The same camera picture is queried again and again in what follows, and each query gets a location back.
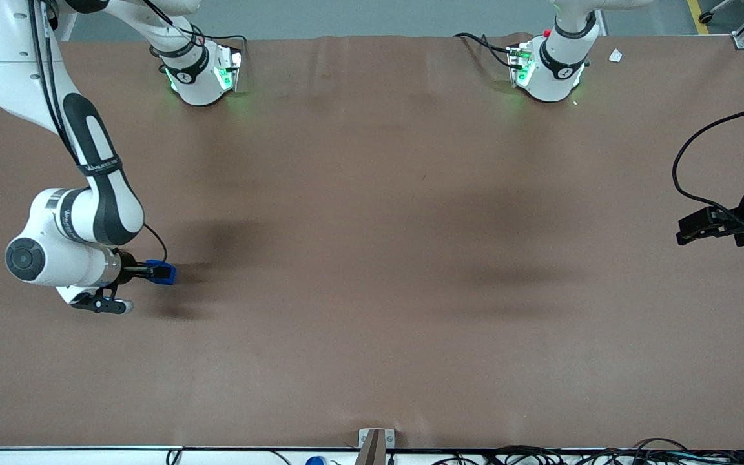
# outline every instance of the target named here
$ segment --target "brown paper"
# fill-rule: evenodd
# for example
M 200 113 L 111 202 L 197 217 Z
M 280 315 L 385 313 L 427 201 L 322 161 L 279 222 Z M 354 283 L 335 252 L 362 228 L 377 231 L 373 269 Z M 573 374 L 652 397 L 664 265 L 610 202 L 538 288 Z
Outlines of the brown paper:
M 66 44 L 181 283 L 114 316 L 10 276 L 33 196 L 85 182 L 0 109 L 0 444 L 744 448 L 744 248 L 678 247 L 702 205 L 670 181 L 744 109 L 744 51 L 591 58 L 545 104 L 462 39 L 254 42 L 248 92 L 191 108 L 147 45 Z M 735 206 L 744 119 L 680 177 Z

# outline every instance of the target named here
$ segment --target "black cable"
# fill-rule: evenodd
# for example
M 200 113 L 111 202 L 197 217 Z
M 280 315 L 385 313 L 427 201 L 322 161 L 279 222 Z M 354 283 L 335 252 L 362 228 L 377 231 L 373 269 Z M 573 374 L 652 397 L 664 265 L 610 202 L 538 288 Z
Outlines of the black cable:
M 65 144 L 65 148 L 71 156 L 74 157 L 76 164 L 79 165 L 79 157 L 74 152 L 74 145 L 71 144 L 70 138 L 68 137 L 68 130 L 65 127 L 65 115 L 62 114 L 62 108 L 59 106 L 59 94 L 56 91 L 56 77 L 54 77 L 54 56 L 53 50 L 50 46 L 50 35 L 45 36 L 45 49 L 48 50 L 48 77 L 50 78 L 50 94 L 53 97 L 54 111 L 56 111 L 56 119 L 59 121 L 59 138 L 62 139 L 62 144 Z
M 637 448 L 637 450 L 641 450 L 641 448 L 644 448 L 647 444 L 650 444 L 651 442 L 667 442 L 668 444 L 673 444 L 676 447 L 679 447 L 681 450 L 688 450 L 688 448 L 684 447 L 684 445 L 680 444 L 679 442 L 674 441 L 673 439 L 668 438 L 648 438 L 643 439 L 637 444 L 635 444 L 633 447 Z
M 432 465 L 447 465 L 447 462 L 458 462 L 458 463 L 469 463 L 469 465 L 481 465 L 481 463 L 475 462 L 473 459 L 467 459 L 467 457 L 463 457 L 460 454 L 454 457 L 450 457 L 449 459 L 443 459 L 439 460 Z
M 274 453 L 274 455 L 276 455 L 276 456 L 280 457 L 281 459 L 283 459 L 283 461 L 286 462 L 286 465 L 292 465 L 292 462 L 289 462 L 289 459 L 287 459 L 286 457 L 284 457 L 281 453 L 278 453 L 276 450 L 271 450 L 269 452 Z
M 512 63 L 509 63 L 501 59 L 501 57 L 499 56 L 499 54 L 496 53 L 496 51 L 507 53 L 507 49 L 501 48 L 498 45 L 491 44 L 490 41 L 487 40 L 486 34 L 481 35 L 480 39 L 477 38 L 476 36 L 473 36 L 469 32 L 459 32 L 458 34 L 455 34 L 453 37 L 462 37 L 466 39 L 472 39 L 473 41 L 476 41 L 482 47 L 485 47 L 487 50 L 489 50 L 490 53 L 493 55 L 493 58 L 495 58 L 496 61 L 498 61 L 502 65 L 507 66 L 508 68 L 512 68 L 513 70 L 520 70 L 522 68 L 522 66 L 520 65 L 514 65 Z
M 183 457 L 182 449 L 169 450 L 168 454 L 165 454 L 165 465 L 177 465 L 177 462 L 180 461 L 180 457 Z
M 482 47 L 490 47 L 491 49 L 495 51 L 501 51 L 504 53 L 507 53 L 507 49 L 504 47 L 499 47 L 498 45 L 493 45 L 490 42 L 488 42 L 486 39 L 482 39 L 482 37 L 478 37 L 476 35 L 470 34 L 469 32 L 459 32 L 458 34 L 455 34 L 453 37 L 465 37 L 467 39 L 472 39 L 473 41 L 478 42 L 481 44 Z
M 738 112 L 737 114 L 729 115 L 725 118 L 718 119 L 717 121 L 714 121 L 713 123 L 708 124 L 708 126 L 705 126 L 700 130 L 697 130 L 697 132 L 695 132 L 693 136 L 691 136 L 690 138 L 688 138 L 687 141 L 685 141 L 685 144 L 682 145 L 682 148 L 680 148 L 679 153 L 676 154 L 676 159 L 674 159 L 673 169 L 671 170 L 671 176 L 673 176 L 674 188 L 676 188 L 677 192 L 679 192 L 680 194 L 684 195 L 687 198 L 690 198 L 691 200 L 696 200 L 697 202 L 705 203 L 706 205 L 710 205 L 714 207 L 715 209 L 721 210 L 721 212 L 723 212 L 723 214 L 725 214 L 727 217 L 731 218 L 731 220 L 735 221 L 736 223 L 744 227 L 744 221 L 738 216 L 736 216 L 735 214 L 733 214 L 733 212 L 730 209 L 727 209 L 720 203 L 714 202 L 714 200 L 711 200 L 710 198 L 699 197 L 699 195 L 691 194 L 685 189 L 682 189 L 682 186 L 679 185 L 679 174 L 678 174 L 679 161 L 682 159 L 682 155 L 685 155 L 685 151 L 688 150 L 688 147 L 694 142 L 694 140 L 696 140 L 696 138 L 698 138 L 700 135 L 705 133 L 707 130 L 712 129 L 713 127 L 717 127 L 720 124 L 728 123 L 729 121 L 733 121 L 736 118 L 742 118 L 742 117 L 744 117 L 744 111 Z
M 79 160 L 74 154 L 73 148 L 70 146 L 70 142 L 68 141 L 67 133 L 63 132 L 62 127 L 59 126 L 57 115 L 54 113 L 53 103 L 51 103 L 50 100 L 50 92 L 48 92 L 48 77 L 45 74 L 45 63 L 42 61 L 42 49 L 41 45 L 39 45 L 39 30 L 36 24 L 36 0 L 28 0 L 28 12 L 30 13 L 30 32 L 32 33 L 31 35 L 33 39 L 33 50 L 36 54 L 36 67 L 39 69 L 39 82 L 42 86 L 42 92 L 45 97 L 45 104 L 48 108 L 48 114 L 50 114 L 50 119 L 51 121 L 53 121 L 57 134 L 59 134 L 59 137 L 62 139 L 62 144 L 65 145 L 65 149 L 68 150 L 68 153 L 70 153 L 71 157 L 74 159 L 74 163 L 79 165 Z M 52 71 L 53 61 L 51 61 L 49 65 L 49 72 Z
M 165 246 L 165 241 L 163 241 L 162 238 L 160 238 L 160 235 L 157 234 L 157 232 L 153 229 L 153 227 L 148 226 L 148 223 L 142 223 L 142 227 L 147 229 L 151 234 L 154 235 L 154 237 L 157 239 L 157 242 L 160 243 L 160 247 L 163 248 L 163 259 L 160 260 L 159 263 L 156 263 L 154 265 L 149 265 L 148 269 L 153 270 L 154 268 L 161 267 L 165 262 L 168 261 L 168 247 Z
M 198 44 L 198 43 L 194 42 L 194 36 L 201 36 L 201 37 L 203 37 L 205 39 L 212 39 L 212 40 L 213 39 L 241 39 L 243 41 L 243 48 L 244 49 L 245 49 L 246 42 L 248 42 L 248 39 L 246 39 L 245 36 L 242 36 L 240 34 L 231 34 L 229 36 L 207 36 L 207 35 L 203 34 L 203 30 L 200 30 L 199 27 L 194 26 L 194 25 L 192 25 L 192 27 L 194 27 L 195 30 L 186 30 L 186 29 L 183 29 L 182 27 L 174 26 L 174 20 L 172 20 L 167 14 L 165 14 L 165 12 L 163 12 L 162 9 L 160 9 L 159 6 L 154 5 L 154 3 L 151 2 L 151 0 L 142 0 L 142 2 L 145 3 L 145 5 L 147 5 L 148 8 L 151 9 L 151 11 L 153 11 L 154 13 L 156 13 L 156 15 L 158 17 L 160 17 L 160 19 L 162 19 L 163 21 L 165 21 L 169 26 L 173 26 L 173 27 L 177 28 L 178 30 L 181 30 L 181 32 L 183 32 L 185 34 L 191 34 L 192 35 L 191 43 L 194 44 L 194 45 L 200 45 L 200 46 L 203 45 L 203 44 Z

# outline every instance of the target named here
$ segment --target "white label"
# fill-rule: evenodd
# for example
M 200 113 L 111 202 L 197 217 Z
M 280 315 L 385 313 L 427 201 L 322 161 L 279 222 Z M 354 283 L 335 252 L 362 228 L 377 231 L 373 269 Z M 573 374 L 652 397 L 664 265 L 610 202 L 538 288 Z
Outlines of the white label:
M 614 49 L 614 53 L 611 53 L 610 58 L 608 59 L 610 59 L 614 63 L 618 63 L 622 61 L 622 52 L 619 51 L 619 49 Z

